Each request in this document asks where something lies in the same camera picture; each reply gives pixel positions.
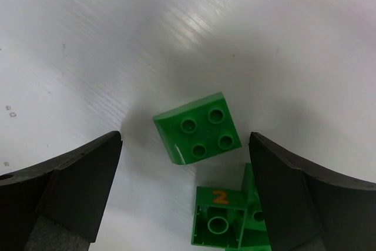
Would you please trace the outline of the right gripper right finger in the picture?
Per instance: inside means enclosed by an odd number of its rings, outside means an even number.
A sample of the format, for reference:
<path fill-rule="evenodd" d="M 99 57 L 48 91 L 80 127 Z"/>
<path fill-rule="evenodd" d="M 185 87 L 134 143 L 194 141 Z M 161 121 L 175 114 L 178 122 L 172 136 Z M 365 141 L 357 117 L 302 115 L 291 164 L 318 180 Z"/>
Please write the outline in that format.
<path fill-rule="evenodd" d="M 249 139 L 272 250 L 375 250 L 375 184 L 327 169 L 260 133 Z"/>

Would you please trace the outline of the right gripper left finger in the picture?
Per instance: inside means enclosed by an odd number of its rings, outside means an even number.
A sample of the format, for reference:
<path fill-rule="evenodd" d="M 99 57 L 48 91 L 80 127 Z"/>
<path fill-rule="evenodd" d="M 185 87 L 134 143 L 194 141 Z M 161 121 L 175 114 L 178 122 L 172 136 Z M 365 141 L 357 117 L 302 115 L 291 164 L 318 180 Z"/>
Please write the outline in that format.
<path fill-rule="evenodd" d="M 111 131 L 75 150 L 1 175 L 1 250 L 88 250 L 122 150 Z"/>

